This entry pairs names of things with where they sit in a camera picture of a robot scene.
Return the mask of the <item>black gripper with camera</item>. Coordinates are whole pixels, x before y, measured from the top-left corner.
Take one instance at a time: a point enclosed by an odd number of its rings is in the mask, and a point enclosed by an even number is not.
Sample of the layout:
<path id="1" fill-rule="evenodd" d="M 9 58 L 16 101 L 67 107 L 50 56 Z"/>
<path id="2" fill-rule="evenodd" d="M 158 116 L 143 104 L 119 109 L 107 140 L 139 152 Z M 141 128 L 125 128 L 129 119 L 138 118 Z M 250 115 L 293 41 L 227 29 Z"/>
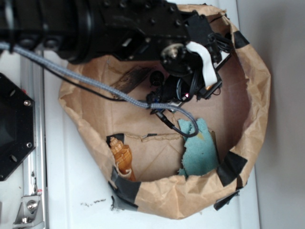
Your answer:
<path id="1" fill-rule="evenodd" d="M 209 99 L 222 87 L 218 71 L 231 57 L 232 41 L 214 32 L 205 15 L 196 11 L 182 15 L 190 42 L 173 44 L 162 51 L 162 65 L 169 76 L 159 80 L 150 76 L 151 85 L 159 86 L 146 96 L 149 104 L 181 106 L 193 97 Z"/>

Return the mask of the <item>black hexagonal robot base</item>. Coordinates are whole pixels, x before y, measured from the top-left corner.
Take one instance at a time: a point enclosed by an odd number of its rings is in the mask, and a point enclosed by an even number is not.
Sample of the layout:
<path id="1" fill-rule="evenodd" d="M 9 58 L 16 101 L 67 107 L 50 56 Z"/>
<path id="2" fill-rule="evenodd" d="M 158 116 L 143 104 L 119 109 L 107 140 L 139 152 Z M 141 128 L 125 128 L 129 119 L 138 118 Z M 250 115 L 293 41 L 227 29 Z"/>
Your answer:
<path id="1" fill-rule="evenodd" d="M 0 74 L 0 180 L 34 150 L 34 101 Z"/>

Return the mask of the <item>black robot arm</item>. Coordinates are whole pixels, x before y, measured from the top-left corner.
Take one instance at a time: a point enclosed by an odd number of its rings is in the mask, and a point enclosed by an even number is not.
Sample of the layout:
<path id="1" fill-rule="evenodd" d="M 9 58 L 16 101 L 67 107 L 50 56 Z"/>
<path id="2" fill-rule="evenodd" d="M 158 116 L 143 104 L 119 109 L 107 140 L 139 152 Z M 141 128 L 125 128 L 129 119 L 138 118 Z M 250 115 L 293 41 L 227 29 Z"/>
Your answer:
<path id="1" fill-rule="evenodd" d="M 72 64 L 111 55 L 119 61 L 159 61 L 176 80 L 145 102 L 105 86 L 147 109 L 169 109 L 172 101 L 208 99 L 221 85 L 217 69 L 233 49 L 197 10 L 181 11 L 165 0 L 3 0 L 0 48 L 49 68 L 35 49 L 52 50 Z"/>

